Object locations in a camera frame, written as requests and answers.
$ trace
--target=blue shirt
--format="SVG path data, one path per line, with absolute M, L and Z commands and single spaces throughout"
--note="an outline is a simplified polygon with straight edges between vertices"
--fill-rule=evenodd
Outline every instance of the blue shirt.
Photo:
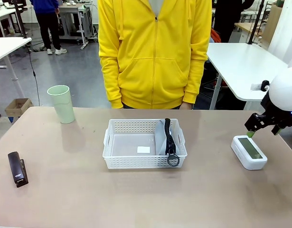
M 54 13 L 58 9 L 58 0 L 30 0 L 35 13 Z

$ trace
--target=cup rim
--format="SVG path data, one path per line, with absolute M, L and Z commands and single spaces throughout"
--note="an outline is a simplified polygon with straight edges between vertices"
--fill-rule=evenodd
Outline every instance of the cup rim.
M 62 94 L 51 94 L 51 93 L 49 93 L 49 90 L 50 90 L 50 89 L 53 89 L 54 87 L 59 87 L 59 86 L 66 87 L 67 90 L 66 90 L 64 93 L 62 93 Z M 67 92 L 69 92 L 69 90 L 70 90 L 70 88 L 69 88 L 67 85 L 55 85 L 55 86 L 52 86 L 51 88 L 49 88 L 49 89 L 47 90 L 47 94 L 49 94 L 49 95 L 51 95 L 51 96 L 60 96 L 60 95 L 66 94 Z

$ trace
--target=shoe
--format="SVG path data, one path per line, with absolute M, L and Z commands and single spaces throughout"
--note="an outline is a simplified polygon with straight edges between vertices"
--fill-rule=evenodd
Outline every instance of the shoe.
M 53 54 L 52 50 L 51 49 L 47 49 L 47 54 L 48 55 L 52 55 Z
M 59 50 L 55 50 L 55 55 L 61 55 L 61 54 L 65 54 L 68 51 L 66 49 L 63 49 L 62 47 Z

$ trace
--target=green cup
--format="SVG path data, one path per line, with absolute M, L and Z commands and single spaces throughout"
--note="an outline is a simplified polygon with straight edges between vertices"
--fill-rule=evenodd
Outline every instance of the green cup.
M 56 85 L 47 90 L 51 95 L 53 105 L 62 124 L 69 124 L 75 120 L 70 88 L 66 85 Z

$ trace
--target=stapler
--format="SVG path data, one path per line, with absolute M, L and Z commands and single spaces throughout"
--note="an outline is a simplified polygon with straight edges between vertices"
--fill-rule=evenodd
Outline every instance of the stapler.
M 28 184 L 28 176 L 23 159 L 20 159 L 18 152 L 8 154 L 9 165 L 17 188 Z

